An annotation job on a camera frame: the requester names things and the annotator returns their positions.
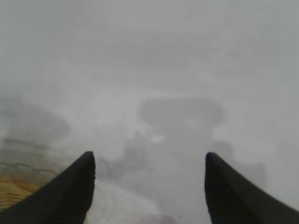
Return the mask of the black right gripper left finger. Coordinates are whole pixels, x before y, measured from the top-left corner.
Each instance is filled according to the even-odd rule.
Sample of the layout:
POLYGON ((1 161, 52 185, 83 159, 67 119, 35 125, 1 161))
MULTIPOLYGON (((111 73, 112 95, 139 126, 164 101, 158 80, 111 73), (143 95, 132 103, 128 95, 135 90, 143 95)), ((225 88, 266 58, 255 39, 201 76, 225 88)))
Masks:
POLYGON ((0 213, 2 224, 82 224, 95 189, 95 157, 83 153, 32 195, 0 213))

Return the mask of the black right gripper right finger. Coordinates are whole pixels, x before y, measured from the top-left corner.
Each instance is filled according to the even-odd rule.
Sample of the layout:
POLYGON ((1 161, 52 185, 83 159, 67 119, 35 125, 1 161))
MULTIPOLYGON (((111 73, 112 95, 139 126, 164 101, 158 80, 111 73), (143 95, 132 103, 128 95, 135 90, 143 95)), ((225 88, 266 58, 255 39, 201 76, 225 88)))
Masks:
POLYGON ((297 224, 299 213, 243 177, 216 153, 205 158, 205 198, 213 224, 297 224))

